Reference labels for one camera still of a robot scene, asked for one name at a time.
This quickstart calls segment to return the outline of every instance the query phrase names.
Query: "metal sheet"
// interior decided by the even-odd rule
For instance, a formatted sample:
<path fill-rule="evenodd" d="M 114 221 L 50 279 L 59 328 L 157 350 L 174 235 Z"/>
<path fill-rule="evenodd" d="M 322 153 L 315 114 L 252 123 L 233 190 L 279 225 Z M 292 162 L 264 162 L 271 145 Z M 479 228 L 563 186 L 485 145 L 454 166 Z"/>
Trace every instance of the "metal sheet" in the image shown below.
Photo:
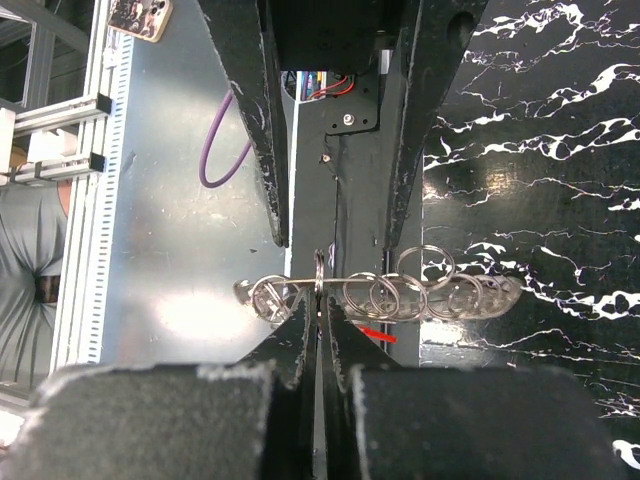
<path fill-rule="evenodd" d="M 158 44 L 136 41 L 103 362 L 231 362 L 270 333 L 231 290 L 235 280 L 284 269 L 255 158 L 222 188 L 198 181 L 200 150 L 227 88 L 195 0 L 174 9 Z M 292 103 L 285 111 L 292 114 Z M 214 142 L 211 178 L 246 140 L 232 108 Z"/>

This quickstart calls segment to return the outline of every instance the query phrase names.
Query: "table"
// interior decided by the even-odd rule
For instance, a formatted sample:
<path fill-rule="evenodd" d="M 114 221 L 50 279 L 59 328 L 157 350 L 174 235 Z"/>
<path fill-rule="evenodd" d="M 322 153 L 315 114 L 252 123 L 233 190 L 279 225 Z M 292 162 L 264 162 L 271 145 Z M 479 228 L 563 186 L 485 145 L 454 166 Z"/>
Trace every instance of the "table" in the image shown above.
<path fill-rule="evenodd" d="M 639 20 L 633 0 L 489 3 L 425 150 L 423 239 L 526 292 L 502 318 L 423 324 L 420 355 L 572 370 L 636 469 Z"/>

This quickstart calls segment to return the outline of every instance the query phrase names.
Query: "purple cable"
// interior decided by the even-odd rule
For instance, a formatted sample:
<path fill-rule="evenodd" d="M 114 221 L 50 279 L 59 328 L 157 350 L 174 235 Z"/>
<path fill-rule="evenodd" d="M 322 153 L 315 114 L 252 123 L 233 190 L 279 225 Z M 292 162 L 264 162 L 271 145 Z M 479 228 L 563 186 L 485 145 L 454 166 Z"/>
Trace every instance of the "purple cable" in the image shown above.
<path fill-rule="evenodd" d="M 211 123 L 211 127 L 209 128 L 209 133 L 207 133 L 207 138 L 204 141 L 204 146 L 202 147 L 202 153 L 200 154 L 200 183 L 206 188 L 218 188 L 227 183 L 231 177 L 235 175 L 235 173 L 242 165 L 242 162 L 247 157 L 247 153 L 249 153 L 249 149 L 251 148 L 251 143 L 247 142 L 247 144 L 240 152 L 240 156 L 236 160 L 236 163 L 229 169 L 227 173 L 225 173 L 220 179 L 210 182 L 207 180 L 207 160 L 209 159 L 209 153 L 211 152 L 211 145 L 213 145 L 213 140 L 216 138 L 216 133 L 218 133 L 218 128 L 220 128 L 220 124 L 222 123 L 222 119 L 224 118 L 225 113 L 227 113 L 227 109 L 231 104 L 232 100 L 231 90 L 227 92 L 222 100 L 222 105 L 220 105 L 220 109 L 218 113 L 216 113 L 215 118 L 213 119 L 213 123 Z"/>

